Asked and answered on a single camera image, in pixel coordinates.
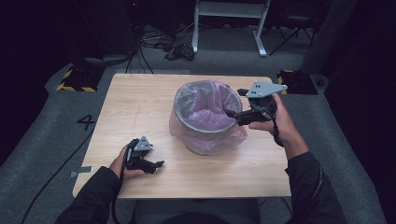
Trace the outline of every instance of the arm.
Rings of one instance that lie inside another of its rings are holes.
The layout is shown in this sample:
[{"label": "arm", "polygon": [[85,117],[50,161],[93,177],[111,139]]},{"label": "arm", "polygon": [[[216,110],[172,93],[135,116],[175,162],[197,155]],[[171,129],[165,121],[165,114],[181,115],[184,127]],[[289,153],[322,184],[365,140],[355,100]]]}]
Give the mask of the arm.
[{"label": "arm", "polygon": [[[118,194],[120,187],[120,170],[125,153],[120,155],[109,168],[101,167],[84,185],[76,199],[68,206],[55,223],[107,223],[110,204]],[[142,175],[141,170],[125,170],[124,178]]]},{"label": "arm", "polygon": [[[276,123],[279,141],[282,142],[288,159],[291,203],[295,223],[347,223],[340,203],[332,188],[330,179],[322,174],[318,188],[321,166],[309,152],[305,140],[295,128],[291,117],[280,97],[273,94],[276,101]],[[272,121],[252,122],[250,129],[263,130],[273,134]],[[315,198],[312,196],[318,188]]]}]

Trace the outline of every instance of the wooden table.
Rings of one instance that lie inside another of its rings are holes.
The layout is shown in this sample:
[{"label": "wooden table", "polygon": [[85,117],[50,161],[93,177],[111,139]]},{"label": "wooden table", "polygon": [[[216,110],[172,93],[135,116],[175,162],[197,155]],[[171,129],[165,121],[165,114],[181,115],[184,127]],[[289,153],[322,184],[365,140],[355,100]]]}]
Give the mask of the wooden table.
[{"label": "wooden table", "polygon": [[[165,161],[154,175],[126,180],[120,198],[241,198],[290,196],[285,152],[267,132],[247,129],[247,139],[218,156],[190,152],[169,133],[169,118],[177,90],[185,83],[216,80],[236,91],[268,77],[116,74],[110,84],[84,166],[93,173],[109,166],[134,138],[147,137],[153,150],[148,161]],[[244,110],[248,99],[241,97]],[[76,196],[93,173],[78,175]]]}]

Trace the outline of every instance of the white stand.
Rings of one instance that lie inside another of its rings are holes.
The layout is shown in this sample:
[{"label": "white stand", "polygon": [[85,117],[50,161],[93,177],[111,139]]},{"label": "white stand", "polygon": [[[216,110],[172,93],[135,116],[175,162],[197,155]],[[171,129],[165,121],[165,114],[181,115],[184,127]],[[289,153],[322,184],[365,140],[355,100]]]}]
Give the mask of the white stand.
[{"label": "white stand", "polygon": [[260,35],[262,34],[262,27],[264,25],[270,3],[271,0],[265,0],[264,4],[200,2],[199,0],[196,0],[194,34],[192,35],[192,48],[194,53],[198,52],[199,16],[240,17],[260,19],[259,30],[253,31],[253,37],[256,41],[260,56],[265,57],[267,53],[265,52]]}]

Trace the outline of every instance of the black curtain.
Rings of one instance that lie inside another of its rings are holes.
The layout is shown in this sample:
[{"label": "black curtain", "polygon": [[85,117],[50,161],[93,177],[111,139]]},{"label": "black curtain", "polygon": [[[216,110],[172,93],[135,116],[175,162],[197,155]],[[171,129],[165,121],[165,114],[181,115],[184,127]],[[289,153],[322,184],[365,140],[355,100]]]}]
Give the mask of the black curtain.
[{"label": "black curtain", "polygon": [[394,1],[359,1],[324,69],[332,112],[373,180],[388,223],[396,223],[395,11]]},{"label": "black curtain", "polygon": [[44,84],[69,60],[37,1],[0,4],[2,165],[46,102]]}]

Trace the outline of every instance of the purple plastic bag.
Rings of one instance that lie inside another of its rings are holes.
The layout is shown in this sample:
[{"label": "purple plastic bag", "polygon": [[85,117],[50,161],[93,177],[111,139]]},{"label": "purple plastic bag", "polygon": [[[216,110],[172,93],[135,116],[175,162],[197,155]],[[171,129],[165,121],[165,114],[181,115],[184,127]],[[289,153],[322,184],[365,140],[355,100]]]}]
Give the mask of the purple plastic bag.
[{"label": "purple plastic bag", "polygon": [[216,155],[233,149],[248,134],[224,109],[242,111],[239,95],[228,85],[213,80],[187,83],[175,96],[169,119],[170,134],[199,155]]}]

